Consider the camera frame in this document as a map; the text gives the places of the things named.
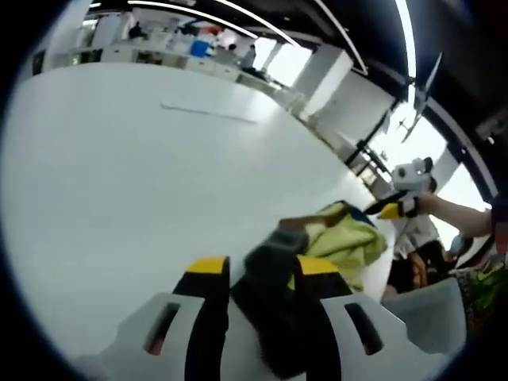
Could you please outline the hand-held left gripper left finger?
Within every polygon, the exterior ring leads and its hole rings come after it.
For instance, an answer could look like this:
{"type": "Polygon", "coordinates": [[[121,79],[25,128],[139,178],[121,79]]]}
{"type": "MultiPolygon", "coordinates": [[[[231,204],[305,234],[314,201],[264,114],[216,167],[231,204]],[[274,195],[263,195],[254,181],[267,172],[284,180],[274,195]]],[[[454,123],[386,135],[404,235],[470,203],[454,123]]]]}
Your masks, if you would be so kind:
{"type": "Polygon", "coordinates": [[[196,260],[171,293],[128,316],[114,341],[116,380],[218,380],[229,327],[229,258],[196,260]]]}

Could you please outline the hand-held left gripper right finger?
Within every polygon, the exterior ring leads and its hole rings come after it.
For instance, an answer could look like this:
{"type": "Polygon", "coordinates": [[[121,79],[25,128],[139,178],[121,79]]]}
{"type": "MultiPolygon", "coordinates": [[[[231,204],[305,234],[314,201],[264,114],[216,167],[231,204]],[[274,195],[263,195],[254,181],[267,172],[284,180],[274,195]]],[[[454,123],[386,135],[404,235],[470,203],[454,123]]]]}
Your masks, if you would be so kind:
{"type": "Polygon", "coordinates": [[[324,260],[294,266],[298,358],[308,380],[429,380],[431,356],[377,301],[353,293],[324,260]]]}

